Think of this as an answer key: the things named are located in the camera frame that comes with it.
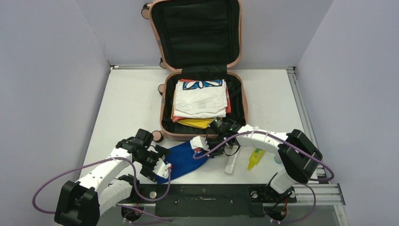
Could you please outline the white toothpaste tube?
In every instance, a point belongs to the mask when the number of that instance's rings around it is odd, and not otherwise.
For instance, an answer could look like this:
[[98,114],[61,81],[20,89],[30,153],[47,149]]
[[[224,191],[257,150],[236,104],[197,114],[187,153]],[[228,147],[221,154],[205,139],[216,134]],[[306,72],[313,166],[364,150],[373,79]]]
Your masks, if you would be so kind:
[[232,174],[235,163],[237,161],[238,155],[240,151],[240,146],[229,146],[227,149],[225,149],[225,156],[228,157],[228,161],[226,164],[226,167],[224,169],[225,173]]

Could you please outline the blue towel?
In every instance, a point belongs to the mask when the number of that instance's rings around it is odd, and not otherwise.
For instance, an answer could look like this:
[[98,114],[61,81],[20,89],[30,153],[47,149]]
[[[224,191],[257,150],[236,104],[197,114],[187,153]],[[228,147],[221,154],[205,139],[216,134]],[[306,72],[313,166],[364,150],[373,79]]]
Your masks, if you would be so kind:
[[189,141],[169,148],[170,154],[165,158],[165,163],[171,163],[171,180],[184,176],[194,170],[200,168],[209,159],[214,157],[206,157],[201,159],[193,159],[194,150]]

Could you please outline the yellow green bottle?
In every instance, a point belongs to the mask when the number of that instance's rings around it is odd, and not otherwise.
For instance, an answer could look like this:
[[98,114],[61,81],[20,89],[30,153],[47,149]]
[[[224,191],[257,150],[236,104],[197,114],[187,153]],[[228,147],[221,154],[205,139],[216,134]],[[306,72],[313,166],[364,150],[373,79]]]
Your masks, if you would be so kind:
[[259,149],[259,148],[255,148],[253,150],[253,152],[250,155],[249,160],[248,160],[247,170],[251,170],[255,165],[257,165],[259,163],[260,159],[264,155],[264,152],[265,151],[263,149]]

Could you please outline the yellow cloth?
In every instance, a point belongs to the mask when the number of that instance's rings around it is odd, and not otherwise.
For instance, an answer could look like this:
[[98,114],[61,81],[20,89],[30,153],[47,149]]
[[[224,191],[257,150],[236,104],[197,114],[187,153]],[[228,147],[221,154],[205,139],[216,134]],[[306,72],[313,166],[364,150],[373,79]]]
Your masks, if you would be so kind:
[[194,127],[198,129],[206,129],[212,118],[217,116],[218,112],[209,109],[174,107],[172,113],[172,122]]

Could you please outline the small white teal bottle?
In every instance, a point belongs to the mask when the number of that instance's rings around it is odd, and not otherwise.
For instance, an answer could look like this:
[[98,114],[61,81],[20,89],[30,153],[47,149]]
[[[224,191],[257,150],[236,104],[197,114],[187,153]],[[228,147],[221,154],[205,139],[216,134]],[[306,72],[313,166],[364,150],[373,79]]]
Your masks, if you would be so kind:
[[277,155],[274,156],[274,161],[275,161],[277,164],[281,164],[281,163],[282,163],[280,157],[277,156]]

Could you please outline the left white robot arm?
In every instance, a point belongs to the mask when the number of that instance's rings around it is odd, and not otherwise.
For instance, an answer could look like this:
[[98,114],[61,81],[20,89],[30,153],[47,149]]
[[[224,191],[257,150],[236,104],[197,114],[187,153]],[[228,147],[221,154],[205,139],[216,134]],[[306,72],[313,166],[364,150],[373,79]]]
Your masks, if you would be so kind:
[[119,141],[108,157],[76,182],[68,181],[62,188],[55,210],[54,221],[63,226],[95,226],[102,214],[122,200],[156,202],[158,197],[147,198],[139,189],[136,169],[132,175],[121,175],[137,162],[140,174],[152,182],[159,178],[171,179],[171,163],[166,157],[170,150],[155,145],[154,135],[139,129],[135,136]]

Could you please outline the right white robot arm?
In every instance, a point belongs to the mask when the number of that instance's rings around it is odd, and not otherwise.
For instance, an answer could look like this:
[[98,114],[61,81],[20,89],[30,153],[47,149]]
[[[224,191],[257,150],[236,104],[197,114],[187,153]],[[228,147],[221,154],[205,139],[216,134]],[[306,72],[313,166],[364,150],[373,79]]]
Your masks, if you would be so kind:
[[209,126],[218,138],[230,145],[268,151],[280,160],[283,169],[272,177],[266,188],[267,198],[273,202],[279,201],[294,184],[308,183],[323,159],[313,142],[298,129],[272,132],[218,117]]

